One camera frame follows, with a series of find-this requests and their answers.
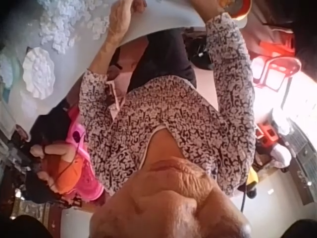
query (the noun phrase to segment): red object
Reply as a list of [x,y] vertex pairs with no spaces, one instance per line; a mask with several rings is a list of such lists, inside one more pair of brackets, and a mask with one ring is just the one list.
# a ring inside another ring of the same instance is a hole
[[301,70],[299,59],[288,56],[258,56],[252,60],[253,83],[259,88],[268,87],[278,92],[285,79]]
[[278,135],[270,124],[259,123],[258,127],[264,134],[264,136],[260,138],[263,147],[270,147],[278,141]]
[[275,56],[276,53],[282,56],[295,56],[294,34],[280,32],[284,44],[260,41],[260,47],[264,49],[266,55]]

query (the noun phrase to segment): table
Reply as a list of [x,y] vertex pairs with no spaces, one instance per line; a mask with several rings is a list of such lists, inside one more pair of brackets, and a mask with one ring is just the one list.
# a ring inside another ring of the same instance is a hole
[[[109,5],[113,0],[104,0]],[[136,14],[131,21],[131,27],[122,41],[125,44],[138,37],[170,28],[178,27],[204,27],[205,24],[190,7],[190,4],[183,0],[147,0],[148,7],[143,14]],[[5,24],[3,35],[6,36],[7,47],[14,51],[20,62],[23,62],[27,47],[41,46],[39,36],[39,19],[42,15],[42,7],[37,1],[24,1],[21,6],[12,12]],[[97,9],[94,17],[105,16],[105,8]],[[236,21],[239,28],[247,23],[247,18]],[[99,40],[92,39],[91,30],[81,27],[76,23],[75,31],[81,40],[75,43],[73,48],[66,51],[66,54],[59,55],[52,49],[52,43],[48,42],[41,46],[50,53],[55,64],[55,84],[53,93],[44,100],[35,99],[26,91],[22,79],[14,82],[8,103],[0,102],[2,111],[6,109],[8,114],[6,124],[0,122],[0,128],[5,128],[10,136],[15,124],[20,125],[27,133],[30,132],[35,120],[39,115],[47,114],[55,107],[69,92],[77,79],[93,60],[98,49],[104,42],[106,35]]]

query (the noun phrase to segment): bright light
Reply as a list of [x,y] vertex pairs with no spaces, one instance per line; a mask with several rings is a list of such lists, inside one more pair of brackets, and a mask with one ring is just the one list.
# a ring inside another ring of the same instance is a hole
[[19,189],[15,190],[15,197],[17,197],[17,198],[21,197],[21,191]]
[[267,191],[267,193],[268,193],[269,195],[272,195],[272,194],[274,193],[274,189],[273,189],[273,188],[270,189],[269,191]]

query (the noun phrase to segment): patterned blouse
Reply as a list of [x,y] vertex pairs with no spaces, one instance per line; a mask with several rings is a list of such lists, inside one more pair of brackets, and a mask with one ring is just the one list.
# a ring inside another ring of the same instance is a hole
[[79,108],[96,177],[110,195],[139,169],[159,125],[169,130],[185,158],[227,195],[246,181],[255,151],[250,58],[227,13],[208,21],[206,28],[219,111],[189,82],[169,75],[129,92],[112,120],[106,76],[85,72]]

